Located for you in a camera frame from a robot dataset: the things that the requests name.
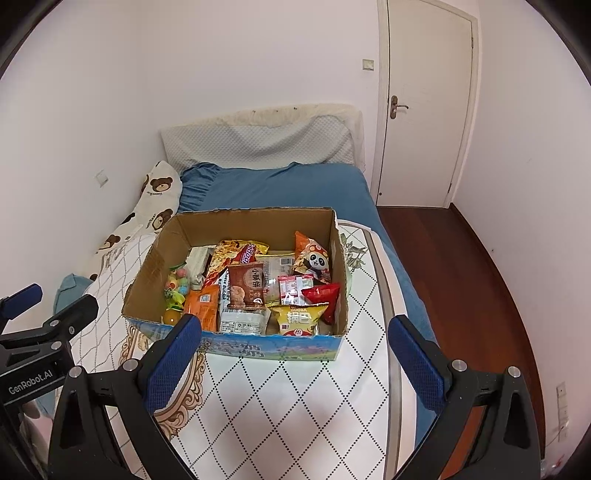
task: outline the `blue bed sheet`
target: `blue bed sheet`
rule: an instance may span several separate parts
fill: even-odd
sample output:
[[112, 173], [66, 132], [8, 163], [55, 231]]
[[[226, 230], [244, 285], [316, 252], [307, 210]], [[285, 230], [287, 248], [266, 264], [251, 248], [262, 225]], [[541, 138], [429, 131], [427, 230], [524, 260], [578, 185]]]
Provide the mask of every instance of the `blue bed sheet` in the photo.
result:
[[[331, 207], [337, 217], [370, 227], [384, 248], [404, 296], [408, 318], [427, 340], [435, 341], [427, 311], [396, 254], [378, 216], [363, 174], [352, 165], [292, 163], [284, 168], [250, 170], [199, 163], [181, 176], [179, 212], [215, 209]], [[417, 402], [417, 442], [435, 415]]]

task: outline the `candy bag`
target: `candy bag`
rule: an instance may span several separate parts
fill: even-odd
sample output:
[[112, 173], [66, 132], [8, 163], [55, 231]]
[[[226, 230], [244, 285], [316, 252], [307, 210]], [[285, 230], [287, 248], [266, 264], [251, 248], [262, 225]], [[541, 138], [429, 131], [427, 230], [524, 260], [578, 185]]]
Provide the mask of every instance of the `candy bag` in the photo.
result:
[[328, 252], [301, 232], [295, 233], [294, 272], [314, 275], [322, 283], [330, 283]]
[[192, 313], [201, 322], [201, 329], [217, 332], [217, 303], [219, 285], [209, 285], [201, 290], [191, 290], [185, 300], [185, 313]]
[[277, 317], [281, 335], [310, 336], [316, 334], [318, 320], [327, 306], [326, 303], [307, 307], [280, 305], [270, 310]]
[[331, 283], [329, 285], [320, 285], [313, 288], [305, 288], [301, 291], [301, 294], [310, 303], [325, 303], [328, 302], [329, 306], [322, 314], [322, 319], [328, 325], [335, 323], [335, 308], [336, 301], [339, 298], [340, 285], [338, 283]]

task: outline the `snack bag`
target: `snack bag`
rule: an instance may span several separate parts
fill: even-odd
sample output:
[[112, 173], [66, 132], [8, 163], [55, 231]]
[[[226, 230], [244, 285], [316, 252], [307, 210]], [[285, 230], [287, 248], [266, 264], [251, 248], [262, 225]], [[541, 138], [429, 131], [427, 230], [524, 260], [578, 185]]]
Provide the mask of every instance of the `snack bag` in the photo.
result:
[[238, 252], [238, 255], [234, 258], [232, 263], [251, 263], [256, 262], [256, 245], [246, 244], [242, 250]]
[[217, 279], [220, 287], [220, 333], [241, 333], [243, 335], [265, 335], [271, 312], [269, 309], [241, 310], [231, 309], [230, 275], [226, 270]]
[[310, 303], [325, 303], [328, 302], [329, 306], [322, 314], [322, 319], [328, 325], [335, 323], [335, 308], [336, 301], [339, 298], [340, 285], [338, 283], [331, 283], [329, 285], [320, 285], [313, 288], [305, 288], [301, 291], [301, 294]]
[[201, 329], [217, 332], [217, 304], [219, 285], [209, 285], [200, 291], [191, 290], [185, 300], [185, 313], [192, 313], [201, 322]]
[[254, 240], [222, 240], [216, 245], [213, 250], [212, 260], [207, 269], [204, 286], [212, 285], [232, 260], [238, 255], [246, 245], [254, 244], [256, 252], [259, 254], [266, 254], [269, 250], [269, 245], [255, 242]]
[[302, 295], [302, 289], [314, 286], [313, 275], [299, 275], [277, 277], [282, 305], [307, 305], [306, 298]]
[[322, 283], [330, 283], [328, 252], [301, 232], [295, 233], [295, 242], [294, 272], [311, 274]]
[[262, 262], [228, 265], [231, 309], [264, 308]]
[[281, 305], [271, 307], [271, 313], [277, 316], [281, 335], [310, 336], [317, 331], [318, 320], [328, 304], [299, 307]]
[[265, 305], [277, 305], [281, 300], [278, 277], [289, 275], [293, 269], [295, 254], [257, 255], [256, 260], [262, 262], [265, 287], [262, 294]]

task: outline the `white wall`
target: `white wall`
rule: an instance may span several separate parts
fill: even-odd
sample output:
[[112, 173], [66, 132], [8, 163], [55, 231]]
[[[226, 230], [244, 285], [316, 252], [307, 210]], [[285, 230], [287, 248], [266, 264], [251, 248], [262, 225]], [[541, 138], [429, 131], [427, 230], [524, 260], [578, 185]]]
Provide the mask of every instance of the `white wall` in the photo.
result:
[[33, 282], [44, 291], [13, 330], [50, 316], [61, 279], [125, 218], [160, 159], [143, 110], [139, 3], [62, 2], [0, 82], [0, 297]]
[[[145, 77], [158, 127], [291, 103], [363, 112], [371, 179], [378, 108], [375, 0], [145, 0]], [[374, 59], [375, 71], [362, 70]]]
[[455, 203], [517, 304], [544, 395], [547, 441], [566, 381], [569, 456], [591, 421], [591, 86], [525, 0], [479, 0], [479, 110]]

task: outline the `white quilt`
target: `white quilt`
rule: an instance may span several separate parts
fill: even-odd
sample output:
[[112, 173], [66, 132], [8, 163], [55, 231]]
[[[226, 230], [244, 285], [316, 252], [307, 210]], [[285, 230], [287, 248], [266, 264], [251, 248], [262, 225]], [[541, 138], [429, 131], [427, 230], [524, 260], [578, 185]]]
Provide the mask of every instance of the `white quilt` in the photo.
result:
[[[352, 270], [348, 331], [333, 362], [274, 361], [196, 353], [168, 403], [155, 413], [198, 478], [237, 480], [392, 478], [414, 449], [415, 393], [386, 339], [406, 313], [379, 237], [339, 222]], [[97, 320], [72, 340], [89, 372], [141, 358], [150, 341], [121, 316], [125, 292], [155, 235], [107, 254], [89, 287]], [[148, 478], [117, 410], [113, 429], [131, 471]]]
[[161, 131], [180, 173], [199, 162], [255, 170], [298, 163], [365, 169], [363, 118], [352, 105], [320, 103], [245, 110]]

